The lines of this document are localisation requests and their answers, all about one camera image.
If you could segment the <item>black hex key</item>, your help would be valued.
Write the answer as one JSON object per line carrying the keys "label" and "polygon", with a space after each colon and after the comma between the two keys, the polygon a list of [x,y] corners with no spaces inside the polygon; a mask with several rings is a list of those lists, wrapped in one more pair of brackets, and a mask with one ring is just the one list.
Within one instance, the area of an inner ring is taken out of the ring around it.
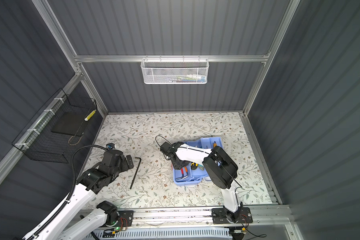
{"label": "black hex key", "polygon": [[138,162],[137,169],[136,169],[136,171],[135,171],[135,174],[134,174],[133,180],[132,180],[131,185],[130,185],[130,188],[129,188],[130,190],[133,188],[133,185],[134,185],[134,182],[135,182],[135,180],[136,180],[136,177],[137,177],[137,174],[138,174],[139,168],[140,168],[141,163],[142,163],[142,158],[140,158],[140,157],[135,157],[135,159],[139,160],[139,162]]}

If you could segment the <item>orange handled tool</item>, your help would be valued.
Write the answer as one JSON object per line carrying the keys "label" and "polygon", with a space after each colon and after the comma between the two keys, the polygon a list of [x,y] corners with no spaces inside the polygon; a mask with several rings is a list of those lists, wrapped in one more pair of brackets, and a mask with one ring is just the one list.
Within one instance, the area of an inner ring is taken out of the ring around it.
{"label": "orange handled tool", "polygon": [[182,173],[182,179],[186,179],[188,177],[188,169],[187,169],[187,167],[183,167],[181,169],[181,173]]}

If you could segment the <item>red handled tool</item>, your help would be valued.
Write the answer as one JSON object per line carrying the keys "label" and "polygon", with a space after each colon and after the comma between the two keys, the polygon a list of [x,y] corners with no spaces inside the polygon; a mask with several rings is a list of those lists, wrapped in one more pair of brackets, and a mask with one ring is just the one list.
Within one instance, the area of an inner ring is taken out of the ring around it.
{"label": "red handled tool", "polygon": [[181,168],[179,171],[178,170],[174,171],[174,177],[176,182],[185,179],[187,176],[188,176],[187,174],[184,174],[184,168]]}

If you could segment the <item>yellow black utility knife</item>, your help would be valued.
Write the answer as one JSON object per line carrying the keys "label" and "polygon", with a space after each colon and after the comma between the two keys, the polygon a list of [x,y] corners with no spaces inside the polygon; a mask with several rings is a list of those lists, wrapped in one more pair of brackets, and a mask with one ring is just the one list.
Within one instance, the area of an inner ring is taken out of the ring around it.
{"label": "yellow black utility knife", "polygon": [[191,163],[191,170],[195,171],[198,168],[198,164],[196,163]]}

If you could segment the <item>white blue plastic toolbox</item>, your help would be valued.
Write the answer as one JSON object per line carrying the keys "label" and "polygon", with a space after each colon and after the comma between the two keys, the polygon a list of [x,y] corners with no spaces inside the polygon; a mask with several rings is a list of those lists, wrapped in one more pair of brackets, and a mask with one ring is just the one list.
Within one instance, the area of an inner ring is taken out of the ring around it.
{"label": "white blue plastic toolbox", "polygon": [[[187,145],[195,148],[212,149],[214,146],[223,148],[220,137],[201,138],[197,141],[188,141]],[[173,180],[177,186],[197,185],[202,181],[211,182],[207,171],[198,164],[190,163],[181,170],[173,169]]]}

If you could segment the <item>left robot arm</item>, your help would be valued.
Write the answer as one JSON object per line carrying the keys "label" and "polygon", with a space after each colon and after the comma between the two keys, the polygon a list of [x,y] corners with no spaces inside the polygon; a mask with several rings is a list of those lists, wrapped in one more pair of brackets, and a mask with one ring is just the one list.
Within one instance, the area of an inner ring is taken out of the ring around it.
{"label": "left robot arm", "polygon": [[120,232],[132,225],[133,211],[119,211],[114,204],[103,201],[73,226],[68,224],[79,211],[120,173],[134,168],[130,155],[116,150],[114,144],[105,147],[103,159],[84,171],[74,182],[67,196],[35,228],[23,236],[24,240],[82,240],[100,227]]}

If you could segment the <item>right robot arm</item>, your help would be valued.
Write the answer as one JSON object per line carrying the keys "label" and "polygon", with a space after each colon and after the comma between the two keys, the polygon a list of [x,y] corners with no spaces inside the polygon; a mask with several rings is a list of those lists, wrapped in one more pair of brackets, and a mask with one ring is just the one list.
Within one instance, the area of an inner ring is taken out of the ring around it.
{"label": "right robot arm", "polygon": [[165,140],[160,151],[172,162],[174,170],[181,170],[190,164],[199,165],[207,172],[210,180],[221,189],[224,199],[223,214],[230,223],[245,223],[244,205],[239,200],[237,181],[238,165],[225,152],[219,137],[202,138],[197,141],[171,143]]}

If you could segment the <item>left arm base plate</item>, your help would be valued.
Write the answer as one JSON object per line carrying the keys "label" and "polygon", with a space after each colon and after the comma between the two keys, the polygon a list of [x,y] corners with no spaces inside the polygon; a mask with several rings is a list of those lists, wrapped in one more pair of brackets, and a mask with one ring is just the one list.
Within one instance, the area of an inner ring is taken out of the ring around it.
{"label": "left arm base plate", "polygon": [[103,227],[131,227],[134,217],[134,211],[114,211],[107,214],[106,222]]}

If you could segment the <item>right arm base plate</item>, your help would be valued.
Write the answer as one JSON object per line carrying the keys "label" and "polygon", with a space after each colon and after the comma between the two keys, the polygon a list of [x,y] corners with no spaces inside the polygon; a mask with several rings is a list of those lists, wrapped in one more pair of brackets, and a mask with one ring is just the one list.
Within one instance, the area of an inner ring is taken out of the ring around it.
{"label": "right arm base plate", "polygon": [[252,214],[249,208],[239,207],[235,213],[225,208],[213,208],[212,219],[214,224],[251,224]]}

